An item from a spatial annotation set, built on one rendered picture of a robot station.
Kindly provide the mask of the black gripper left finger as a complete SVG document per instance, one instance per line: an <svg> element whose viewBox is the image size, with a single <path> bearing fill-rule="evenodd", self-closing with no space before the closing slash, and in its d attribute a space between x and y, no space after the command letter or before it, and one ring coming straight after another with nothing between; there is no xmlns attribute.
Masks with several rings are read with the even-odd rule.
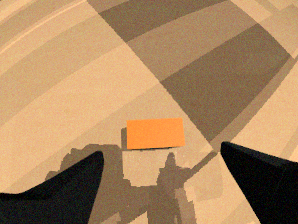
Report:
<svg viewBox="0 0 298 224"><path fill-rule="evenodd" d="M88 224L105 159L101 151L21 193L0 193L0 224Z"/></svg>

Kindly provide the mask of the orange block with dark blue square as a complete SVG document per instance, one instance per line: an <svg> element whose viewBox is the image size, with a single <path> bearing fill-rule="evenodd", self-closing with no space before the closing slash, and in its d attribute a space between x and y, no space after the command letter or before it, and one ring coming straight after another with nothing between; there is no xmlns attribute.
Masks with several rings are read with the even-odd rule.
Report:
<svg viewBox="0 0 298 224"><path fill-rule="evenodd" d="M182 119L130 120L128 149L178 148L185 145Z"/></svg>

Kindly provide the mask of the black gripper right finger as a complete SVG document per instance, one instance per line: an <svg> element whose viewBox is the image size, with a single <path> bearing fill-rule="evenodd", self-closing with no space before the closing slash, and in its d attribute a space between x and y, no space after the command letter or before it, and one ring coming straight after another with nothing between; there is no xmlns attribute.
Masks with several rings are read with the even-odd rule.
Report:
<svg viewBox="0 0 298 224"><path fill-rule="evenodd" d="M298 224L298 163L223 141L221 156L261 224Z"/></svg>

